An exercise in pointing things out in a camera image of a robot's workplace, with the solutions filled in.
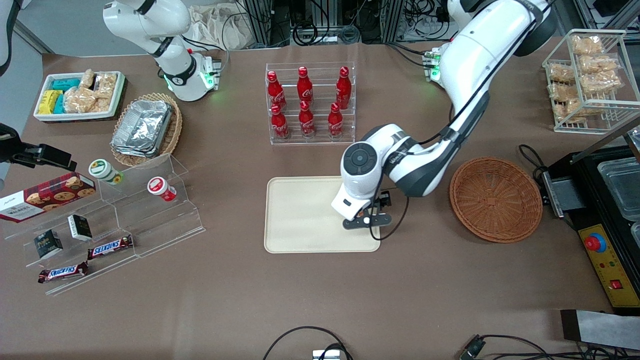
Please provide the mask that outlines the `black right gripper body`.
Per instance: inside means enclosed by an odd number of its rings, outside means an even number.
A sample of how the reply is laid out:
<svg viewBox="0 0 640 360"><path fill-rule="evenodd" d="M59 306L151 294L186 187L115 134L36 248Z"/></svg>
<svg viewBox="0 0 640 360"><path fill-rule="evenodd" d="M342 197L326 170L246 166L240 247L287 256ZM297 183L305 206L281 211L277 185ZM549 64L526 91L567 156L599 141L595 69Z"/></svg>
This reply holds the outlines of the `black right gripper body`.
<svg viewBox="0 0 640 360"><path fill-rule="evenodd" d="M19 133L4 123L0 123L0 162L10 163L15 155L23 152L23 142Z"/></svg>

